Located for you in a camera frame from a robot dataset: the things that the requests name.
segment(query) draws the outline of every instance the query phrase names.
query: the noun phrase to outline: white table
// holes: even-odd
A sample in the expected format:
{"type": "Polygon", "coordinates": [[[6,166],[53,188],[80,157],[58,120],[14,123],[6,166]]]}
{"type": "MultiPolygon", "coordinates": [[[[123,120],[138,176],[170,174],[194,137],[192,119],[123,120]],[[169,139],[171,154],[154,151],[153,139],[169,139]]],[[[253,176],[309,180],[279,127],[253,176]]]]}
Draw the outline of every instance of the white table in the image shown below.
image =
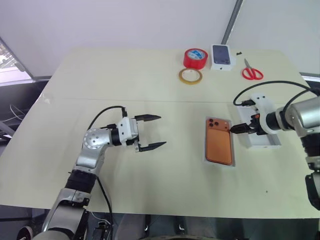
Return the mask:
{"type": "MultiPolygon", "coordinates": [[[[170,58],[178,51],[137,51],[143,52],[143,59],[153,57],[148,64],[151,70],[148,67],[138,74],[139,62],[131,63],[130,67],[132,58],[125,56],[131,56],[135,50],[121,50],[124,53],[121,59],[113,50],[107,54],[107,49],[100,48],[80,49],[66,57],[0,158],[0,204],[51,208],[66,183],[92,118],[107,106],[123,105],[127,107],[129,116],[162,116],[162,119],[139,125],[139,129],[145,143],[167,143],[148,152],[135,153],[132,146],[107,150],[100,178],[111,196],[114,212],[224,218],[319,217],[319,212],[308,201],[304,178],[310,171],[295,132],[279,133],[282,142],[279,149],[248,150],[239,142],[238,136],[234,136],[234,168],[203,161],[205,117],[214,116],[239,123],[235,108],[230,103],[232,95],[251,82],[238,79],[238,72],[215,73],[205,69],[204,79],[199,85],[187,86],[177,79],[176,74],[182,68],[178,60],[171,67],[164,63],[166,68],[170,68],[163,67],[163,72],[153,76],[152,69],[160,68],[160,60],[165,56],[170,58]],[[80,55],[96,56],[96,64],[86,61],[83,65],[80,55]],[[118,83],[111,80],[116,74],[115,66],[109,65],[108,56],[111,55],[113,62],[121,60],[125,66],[119,72],[118,83]],[[124,78],[132,71],[136,73],[134,81],[124,78]],[[216,80],[221,92],[213,88],[221,101],[206,89],[213,86],[205,77],[210,75],[225,80],[216,80]],[[226,84],[226,81],[233,81],[237,86],[226,84]]],[[[266,66],[262,69],[251,59],[263,62],[265,57],[280,58],[288,76],[283,73],[282,77],[304,83],[279,52],[248,52],[251,64],[263,70],[265,76],[274,74],[275,77],[278,72],[268,71],[266,66]]],[[[282,95],[275,95],[281,91],[280,88],[283,91],[283,85],[274,91],[263,88],[264,93],[279,102],[278,107],[283,106],[290,94],[300,91],[288,88],[282,95]]],[[[95,126],[117,123],[120,118],[120,111],[114,109],[103,114],[95,126]]],[[[89,209],[108,211],[96,185],[89,209]]]]}

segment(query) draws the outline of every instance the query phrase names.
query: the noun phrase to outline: orange phone case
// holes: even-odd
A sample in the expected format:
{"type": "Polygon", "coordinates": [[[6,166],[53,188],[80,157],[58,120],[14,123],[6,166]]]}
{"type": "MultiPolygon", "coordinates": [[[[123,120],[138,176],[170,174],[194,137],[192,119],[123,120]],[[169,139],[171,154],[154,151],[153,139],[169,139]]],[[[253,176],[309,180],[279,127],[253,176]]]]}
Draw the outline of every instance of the orange phone case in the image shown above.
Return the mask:
{"type": "Polygon", "coordinates": [[[209,162],[233,164],[230,124],[227,120],[209,118],[205,122],[205,158],[209,162]]]}

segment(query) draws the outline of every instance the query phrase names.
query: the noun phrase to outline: tape roll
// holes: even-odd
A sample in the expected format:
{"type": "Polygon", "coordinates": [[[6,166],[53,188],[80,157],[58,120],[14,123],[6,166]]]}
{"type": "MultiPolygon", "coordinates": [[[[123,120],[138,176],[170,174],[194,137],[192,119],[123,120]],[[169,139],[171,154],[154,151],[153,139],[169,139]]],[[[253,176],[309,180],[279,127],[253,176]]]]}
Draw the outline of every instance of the tape roll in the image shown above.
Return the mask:
{"type": "Polygon", "coordinates": [[[199,48],[191,48],[185,51],[183,65],[191,69],[203,69],[208,59],[208,53],[199,48]]]}
{"type": "Polygon", "coordinates": [[[188,85],[198,84],[202,79],[202,73],[194,68],[184,68],[179,72],[179,79],[188,85]]]}

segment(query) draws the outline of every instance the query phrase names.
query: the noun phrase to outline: red scissors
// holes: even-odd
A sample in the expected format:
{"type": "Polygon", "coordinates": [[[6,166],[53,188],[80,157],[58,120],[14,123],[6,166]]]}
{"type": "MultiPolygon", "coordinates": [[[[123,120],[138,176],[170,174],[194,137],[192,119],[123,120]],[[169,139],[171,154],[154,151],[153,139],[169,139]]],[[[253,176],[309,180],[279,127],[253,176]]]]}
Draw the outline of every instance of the red scissors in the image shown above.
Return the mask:
{"type": "Polygon", "coordinates": [[[264,78],[264,75],[259,70],[252,68],[248,61],[244,59],[246,68],[242,70],[242,77],[248,80],[261,80],[264,78]]]}

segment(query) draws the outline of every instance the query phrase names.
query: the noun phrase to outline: red tape roll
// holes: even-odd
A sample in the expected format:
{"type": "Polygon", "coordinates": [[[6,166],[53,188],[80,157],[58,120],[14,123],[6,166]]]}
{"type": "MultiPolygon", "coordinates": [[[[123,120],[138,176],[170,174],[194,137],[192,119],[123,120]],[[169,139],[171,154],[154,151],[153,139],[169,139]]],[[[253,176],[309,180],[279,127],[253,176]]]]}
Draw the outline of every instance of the red tape roll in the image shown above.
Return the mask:
{"type": "Polygon", "coordinates": [[[199,48],[191,48],[185,51],[183,65],[186,68],[203,69],[208,59],[208,53],[199,48]]]}

